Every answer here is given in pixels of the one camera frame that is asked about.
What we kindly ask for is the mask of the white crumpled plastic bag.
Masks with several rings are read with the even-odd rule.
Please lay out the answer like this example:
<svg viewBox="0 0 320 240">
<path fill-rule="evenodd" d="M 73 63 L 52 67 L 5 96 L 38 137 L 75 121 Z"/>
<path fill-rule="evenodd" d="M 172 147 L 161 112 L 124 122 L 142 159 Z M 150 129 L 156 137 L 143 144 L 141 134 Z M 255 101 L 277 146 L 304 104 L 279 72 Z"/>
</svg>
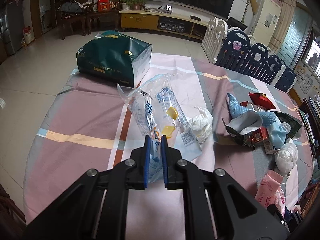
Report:
<svg viewBox="0 0 320 240">
<path fill-rule="evenodd" d="M 288 174 L 295 167 L 298 150 L 295 144 L 285 143 L 275 156 L 276 166 L 280 174 Z"/>
</svg>

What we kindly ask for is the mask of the navy white baby fence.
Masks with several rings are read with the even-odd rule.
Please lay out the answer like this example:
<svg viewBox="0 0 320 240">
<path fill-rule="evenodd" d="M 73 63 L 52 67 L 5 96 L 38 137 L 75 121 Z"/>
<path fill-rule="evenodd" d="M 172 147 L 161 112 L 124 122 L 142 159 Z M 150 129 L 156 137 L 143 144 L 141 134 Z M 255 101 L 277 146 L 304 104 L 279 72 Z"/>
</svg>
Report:
<svg viewBox="0 0 320 240">
<path fill-rule="evenodd" d="M 210 63 L 251 76 L 283 92 L 289 92 L 297 81 L 295 72 L 270 48 L 238 27 L 228 28 L 217 17 L 208 22 L 201 46 Z"/>
</svg>

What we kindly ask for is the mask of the white crumpled tissue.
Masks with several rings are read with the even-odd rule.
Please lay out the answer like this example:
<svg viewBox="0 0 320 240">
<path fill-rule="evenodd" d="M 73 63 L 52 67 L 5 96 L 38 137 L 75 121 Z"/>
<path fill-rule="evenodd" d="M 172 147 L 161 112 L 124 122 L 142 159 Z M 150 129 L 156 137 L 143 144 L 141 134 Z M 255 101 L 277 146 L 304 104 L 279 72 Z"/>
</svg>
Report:
<svg viewBox="0 0 320 240">
<path fill-rule="evenodd" d="M 213 116 L 206 108 L 199 106 L 195 106 L 194 108 L 198 111 L 198 115 L 187 118 L 187 120 L 198 143 L 201 145 L 212 133 Z"/>
</svg>

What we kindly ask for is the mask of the red snack wrapper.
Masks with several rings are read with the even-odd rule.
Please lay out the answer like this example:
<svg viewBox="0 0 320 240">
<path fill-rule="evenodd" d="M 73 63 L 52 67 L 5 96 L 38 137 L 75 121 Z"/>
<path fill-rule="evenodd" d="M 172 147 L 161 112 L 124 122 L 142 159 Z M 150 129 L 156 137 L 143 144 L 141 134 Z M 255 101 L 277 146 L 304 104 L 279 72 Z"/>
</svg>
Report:
<svg viewBox="0 0 320 240">
<path fill-rule="evenodd" d="M 272 101 L 263 93 L 249 93 L 251 103 L 264 110 L 276 109 Z"/>
</svg>

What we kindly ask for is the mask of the yellow wooden TV cabinet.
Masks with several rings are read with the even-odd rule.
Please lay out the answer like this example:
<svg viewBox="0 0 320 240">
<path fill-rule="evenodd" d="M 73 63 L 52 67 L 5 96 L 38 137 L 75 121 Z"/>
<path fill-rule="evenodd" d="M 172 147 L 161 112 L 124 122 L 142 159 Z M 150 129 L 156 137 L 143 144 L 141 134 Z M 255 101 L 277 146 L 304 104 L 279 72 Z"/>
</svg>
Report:
<svg viewBox="0 0 320 240">
<path fill-rule="evenodd" d="M 208 23 L 179 14 L 147 10 L 121 10 L 121 29 L 138 29 L 180 35 L 192 40 L 203 40 Z"/>
</svg>

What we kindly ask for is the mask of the blue knit sock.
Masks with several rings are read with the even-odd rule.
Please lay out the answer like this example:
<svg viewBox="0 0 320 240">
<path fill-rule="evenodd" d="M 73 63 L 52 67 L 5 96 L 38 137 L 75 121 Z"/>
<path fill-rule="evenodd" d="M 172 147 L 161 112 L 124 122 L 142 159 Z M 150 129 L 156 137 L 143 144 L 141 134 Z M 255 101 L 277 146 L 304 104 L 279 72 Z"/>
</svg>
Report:
<svg viewBox="0 0 320 240">
<path fill-rule="evenodd" d="M 270 126 L 274 122 L 276 122 L 277 116 L 275 113 L 268 111 L 257 112 L 244 106 L 241 106 L 238 100 L 231 93 L 227 93 L 227 97 L 228 109 L 232 120 L 239 117 L 244 117 L 246 115 L 249 117 L 254 117 L 256 120 L 258 120 L 260 126 L 263 127 Z"/>
</svg>

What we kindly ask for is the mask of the potted green plant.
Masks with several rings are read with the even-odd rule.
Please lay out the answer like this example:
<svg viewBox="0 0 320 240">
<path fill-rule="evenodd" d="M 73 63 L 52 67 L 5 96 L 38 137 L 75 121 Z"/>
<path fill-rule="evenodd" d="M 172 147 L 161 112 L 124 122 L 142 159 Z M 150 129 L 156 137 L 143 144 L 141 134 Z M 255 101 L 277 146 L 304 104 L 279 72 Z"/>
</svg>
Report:
<svg viewBox="0 0 320 240">
<path fill-rule="evenodd" d="M 130 10 L 142 10 L 146 0 L 121 0 L 121 2 L 125 3 Z"/>
</svg>

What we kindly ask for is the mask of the green gift bag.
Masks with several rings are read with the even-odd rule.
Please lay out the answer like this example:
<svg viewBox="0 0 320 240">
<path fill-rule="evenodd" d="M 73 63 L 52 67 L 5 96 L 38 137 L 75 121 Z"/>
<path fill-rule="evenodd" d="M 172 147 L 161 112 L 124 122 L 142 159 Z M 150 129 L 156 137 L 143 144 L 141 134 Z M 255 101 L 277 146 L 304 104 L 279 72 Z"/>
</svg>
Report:
<svg viewBox="0 0 320 240">
<path fill-rule="evenodd" d="M 136 88 L 150 68 L 152 45 L 117 31 L 98 33 L 76 52 L 78 70 Z"/>
</svg>

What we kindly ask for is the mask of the red gift box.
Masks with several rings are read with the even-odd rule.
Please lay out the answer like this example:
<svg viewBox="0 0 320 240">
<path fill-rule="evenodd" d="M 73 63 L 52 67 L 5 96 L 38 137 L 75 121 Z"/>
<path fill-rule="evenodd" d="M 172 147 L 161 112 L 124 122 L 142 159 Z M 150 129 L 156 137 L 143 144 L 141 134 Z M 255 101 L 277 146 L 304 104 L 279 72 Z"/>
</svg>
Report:
<svg viewBox="0 0 320 240">
<path fill-rule="evenodd" d="M 114 11 L 119 9 L 119 0 L 98 0 L 98 11 Z"/>
</svg>

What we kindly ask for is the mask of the grey foil bag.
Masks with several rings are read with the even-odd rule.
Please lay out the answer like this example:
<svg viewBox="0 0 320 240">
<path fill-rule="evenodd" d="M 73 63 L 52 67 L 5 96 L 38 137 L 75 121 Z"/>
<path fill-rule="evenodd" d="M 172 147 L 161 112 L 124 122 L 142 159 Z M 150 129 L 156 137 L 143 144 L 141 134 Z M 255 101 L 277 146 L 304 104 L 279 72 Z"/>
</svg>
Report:
<svg viewBox="0 0 320 240">
<path fill-rule="evenodd" d="M 228 124 L 222 121 L 226 131 L 240 146 L 247 146 L 255 150 L 255 144 L 251 141 L 252 132 L 256 131 L 260 126 L 258 120 L 254 117 L 244 116 L 231 120 Z"/>
</svg>

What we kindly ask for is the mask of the light blue plastic bag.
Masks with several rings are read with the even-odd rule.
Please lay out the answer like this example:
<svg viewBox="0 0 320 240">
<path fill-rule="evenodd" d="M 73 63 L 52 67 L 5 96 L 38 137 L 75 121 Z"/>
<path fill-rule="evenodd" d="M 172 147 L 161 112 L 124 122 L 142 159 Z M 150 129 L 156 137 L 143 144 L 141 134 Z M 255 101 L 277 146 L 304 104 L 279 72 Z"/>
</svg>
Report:
<svg viewBox="0 0 320 240">
<path fill-rule="evenodd" d="M 286 122 L 274 122 L 267 127 L 271 144 L 275 148 L 281 148 L 286 141 L 286 136 L 291 131 L 291 126 Z"/>
</svg>

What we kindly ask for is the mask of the pink plastic package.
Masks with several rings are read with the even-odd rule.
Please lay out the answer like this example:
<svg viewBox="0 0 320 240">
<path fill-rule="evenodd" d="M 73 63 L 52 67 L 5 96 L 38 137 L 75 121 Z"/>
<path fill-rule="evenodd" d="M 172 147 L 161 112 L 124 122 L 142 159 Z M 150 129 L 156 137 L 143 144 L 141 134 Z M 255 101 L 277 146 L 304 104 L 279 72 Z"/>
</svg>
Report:
<svg viewBox="0 0 320 240">
<path fill-rule="evenodd" d="M 274 204 L 280 211 L 281 215 L 285 215 L 286 199 L 285 193 L 281 189 L 283 176 L 275 171 L 268 170 L 267 174 L 261 180 L 255 200 L 259 202 L 265 209 Z"/>
</svg>

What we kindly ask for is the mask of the clear plastic wrapper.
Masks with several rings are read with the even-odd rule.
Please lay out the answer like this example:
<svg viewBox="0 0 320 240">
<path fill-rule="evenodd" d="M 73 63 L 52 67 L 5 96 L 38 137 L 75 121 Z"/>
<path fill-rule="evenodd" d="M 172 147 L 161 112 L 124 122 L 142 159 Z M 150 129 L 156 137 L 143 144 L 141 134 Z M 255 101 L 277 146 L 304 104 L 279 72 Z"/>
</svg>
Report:
<svg viewBox="0 0 320 240">
<path fill-rule="evenodd" d="M 120 97 L 132 113 L 142 136 L 151 138 L 149 183 L 163 178 L 161 138 L 192 161 L 202 154 L 171 85 L 173 74 L 158 74 L 137 88 L 117 85 Z"/>
</svg>

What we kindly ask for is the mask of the red cigarette box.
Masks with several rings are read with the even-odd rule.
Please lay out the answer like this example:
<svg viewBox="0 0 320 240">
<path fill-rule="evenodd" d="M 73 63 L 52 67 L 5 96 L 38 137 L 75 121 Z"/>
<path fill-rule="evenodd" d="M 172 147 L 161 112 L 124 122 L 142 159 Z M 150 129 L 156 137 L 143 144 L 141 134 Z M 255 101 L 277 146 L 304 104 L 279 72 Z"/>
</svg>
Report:
<svg viewBox="0 0 320 240">
<path fill-rule="evenodd" d="M 259 127 L 256 131 L 252 132 L 251 141 L 253 144 L 258 144 L 269 138 L 268 131 L 266 127 Z"/>
</svg>

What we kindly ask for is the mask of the plaid pink grey tablecloth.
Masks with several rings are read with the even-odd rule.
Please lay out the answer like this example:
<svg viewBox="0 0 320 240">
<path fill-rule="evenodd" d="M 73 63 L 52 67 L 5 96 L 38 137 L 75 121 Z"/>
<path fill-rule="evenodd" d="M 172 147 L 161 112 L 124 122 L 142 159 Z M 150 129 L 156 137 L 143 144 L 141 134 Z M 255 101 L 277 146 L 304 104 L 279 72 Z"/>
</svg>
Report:
<svg viewBox="0 0 320 240">
<path fill-rule="evenodd" d="M 255 149 L 237 145 L 225 129 L 231 120 L 228 95 L 249 101 L 250 93 L 264 93 L 276 111 L 300 118 L 298 108 L 284 92 L 255 78 L 205 63 L 191 57 L 153 54 L 150 68 L 138 96 L 156 95 L 162 88 L 152 78 L 163 75 L 170 82 L 187 119 L 207 109 L 212 131 L 196 146 L 191 161 L 203 170 L 224 168 L 250 194 L 274 159 L 259 145 Z M 138 104 L 125 102 L 113 82 L 73 72 L 57 94 L 31 146 L 25 170 L 23 198 L 27 223 L 90 168 L 111 169 L 127 159 L 133 149 L 142 147 L 146 135 L 160 139 L 169 134 L 170 145 L 181 152 L 195 146 L 192 137 L 182 136 L 184 128 L 169 116 L 148 123 L 145 110 L 159 114 L 156 100 Z M 162 163 L 152 157 L 152 181 L 144 191 L 129 194 L 127 239 L 184 239 L 181 191 L 168 191 L 162 179 Z"/>
</svg>

